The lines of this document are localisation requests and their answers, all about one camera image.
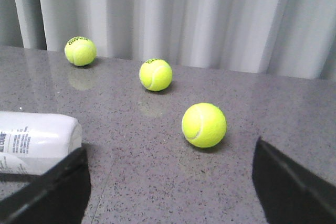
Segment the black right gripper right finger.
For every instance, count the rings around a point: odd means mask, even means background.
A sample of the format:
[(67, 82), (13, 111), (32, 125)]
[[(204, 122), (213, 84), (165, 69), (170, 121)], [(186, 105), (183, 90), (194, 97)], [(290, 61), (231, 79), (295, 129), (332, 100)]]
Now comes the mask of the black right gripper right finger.
[(261, 138), (251, 176), (268, 223), (335, 223), (335, 186)]

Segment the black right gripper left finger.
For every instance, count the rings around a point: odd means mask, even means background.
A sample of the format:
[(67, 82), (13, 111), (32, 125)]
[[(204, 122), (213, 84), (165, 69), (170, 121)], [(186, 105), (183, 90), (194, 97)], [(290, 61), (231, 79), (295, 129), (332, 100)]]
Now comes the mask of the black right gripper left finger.
[(81, 223), (90, 194), (87, 151), (80, 147), (1, 200), (1, 223)]

